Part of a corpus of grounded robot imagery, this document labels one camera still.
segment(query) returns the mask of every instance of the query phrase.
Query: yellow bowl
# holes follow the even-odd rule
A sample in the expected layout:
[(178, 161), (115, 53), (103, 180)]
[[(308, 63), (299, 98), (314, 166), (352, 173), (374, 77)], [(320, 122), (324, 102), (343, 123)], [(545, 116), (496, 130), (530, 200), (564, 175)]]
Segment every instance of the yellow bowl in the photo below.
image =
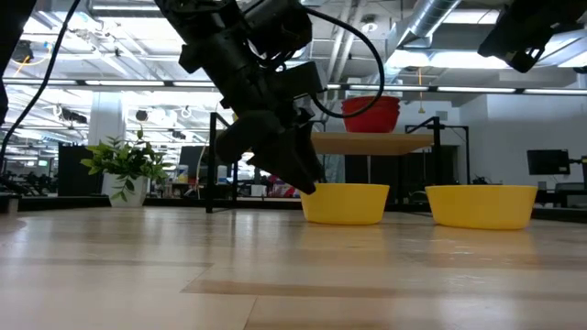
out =
[(305, 219), (329, 225), (374, 225), (382, 221), (389, 186), (319, 183), (311, 195), (302, 193)]
[(528, 226), (538, 188), (461, 185), (426, 187), (434, 220), (444, 226), (522, 229)]

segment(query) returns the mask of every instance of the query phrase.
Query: computer screen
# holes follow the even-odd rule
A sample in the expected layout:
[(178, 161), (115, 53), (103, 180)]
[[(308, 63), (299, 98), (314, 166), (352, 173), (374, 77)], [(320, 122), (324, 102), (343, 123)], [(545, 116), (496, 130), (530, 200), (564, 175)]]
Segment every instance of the computer screen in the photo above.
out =
[(570, 160), (567, 150), (528, 150), (530, 175), (569, 175)]

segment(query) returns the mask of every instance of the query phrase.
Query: bowl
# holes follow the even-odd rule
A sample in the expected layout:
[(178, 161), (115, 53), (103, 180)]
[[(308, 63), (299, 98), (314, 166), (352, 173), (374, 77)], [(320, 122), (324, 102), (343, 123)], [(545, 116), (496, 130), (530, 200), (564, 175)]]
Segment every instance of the bowl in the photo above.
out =
[(426, 187), (434, 221), (474, 229), (523, 229), (528, 226), (537, 187), (461, 185)]
[[(373, 99), (374, 96), (355, 97), (342, 102), (342, 113), (352, 114)], [(382, 96), (367, 112), (351, 118), (344, 118), (349, 133), (389, 133), (397, 125), (400, 115), (400, 99)]]
[(305, 219), (329, 225), (375, 225), (382, 221), (388, 185), (319, 183), (302, 193)]

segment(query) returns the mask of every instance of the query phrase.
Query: white pot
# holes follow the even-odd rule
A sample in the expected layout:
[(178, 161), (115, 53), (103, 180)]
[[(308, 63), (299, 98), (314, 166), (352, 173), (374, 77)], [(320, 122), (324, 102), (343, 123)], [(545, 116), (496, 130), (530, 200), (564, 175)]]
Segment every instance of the white pot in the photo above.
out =
[(140, 207), (145, 202), (145, 197), (147, 197), (147, 187), (148, 187), (148, 180), (146, 177), (139, 177), (136, 180), (132, 180), (132, 183), (135, 186), (134, 193), (129, 192), (125, 189), (125, 196), (127, 197), (127, 201), (125, 202), (122, 198), (118, 197), (116, 199), (112, 199), (112, 196), (115, 193), (120, 192), (120, 189), (115, 189), (114, 187), (120, 187), (125, 184), (126, 180), (118, 181), (116, 179), (118, 177), (114, 174), (104, 174), (104, 189), (102, 193), (108, 195), (110, 199), (110, 204), (112, 207)]

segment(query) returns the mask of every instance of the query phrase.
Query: wooden shelf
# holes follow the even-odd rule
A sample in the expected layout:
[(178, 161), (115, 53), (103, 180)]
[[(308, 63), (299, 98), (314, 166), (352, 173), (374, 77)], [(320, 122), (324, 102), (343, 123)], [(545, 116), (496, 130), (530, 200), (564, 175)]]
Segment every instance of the wooden shelf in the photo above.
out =
[(312, 133), (318, 154), (400, 156), (433, 143), (432, 135), (390, 133)]

